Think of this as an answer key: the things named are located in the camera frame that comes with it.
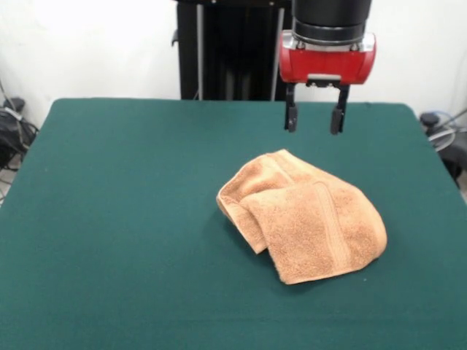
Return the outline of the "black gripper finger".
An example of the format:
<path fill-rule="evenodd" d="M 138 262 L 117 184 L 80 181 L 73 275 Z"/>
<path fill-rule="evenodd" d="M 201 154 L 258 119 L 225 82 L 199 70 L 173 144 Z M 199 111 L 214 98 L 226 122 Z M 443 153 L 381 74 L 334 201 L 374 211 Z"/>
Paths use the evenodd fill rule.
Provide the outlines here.
<path fill-rule="evenodd" d="M 298 107 L 295 103 L 295 83 L 287 83 L 285 91 L 285 130 L 293 133 L 298 122 Z"/>
<path fill-rule="evenodd" d="M 337 135 L 343 132 L 344 128 L 344 118 L 346 114 L 347 101 L 350 93 L 349 85 L 340 85 L 339 86 L 339 98 L 333 108 L 331 115 L 331 134 Z"/>

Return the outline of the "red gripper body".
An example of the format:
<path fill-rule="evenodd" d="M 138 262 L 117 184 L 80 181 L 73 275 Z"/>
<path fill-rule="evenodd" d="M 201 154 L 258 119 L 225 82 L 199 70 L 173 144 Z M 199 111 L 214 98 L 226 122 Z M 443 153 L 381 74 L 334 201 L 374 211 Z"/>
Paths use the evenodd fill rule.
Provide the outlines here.
<path fill-rule="evenodd" d="M 279 51 L 279 74 L 288 84 L 306 84 L 314 76 L 319 82 L 362 85 L 368 79 L 376 58 L 377 46 L 363 51 L 326 52 L 289 48 Z"/>

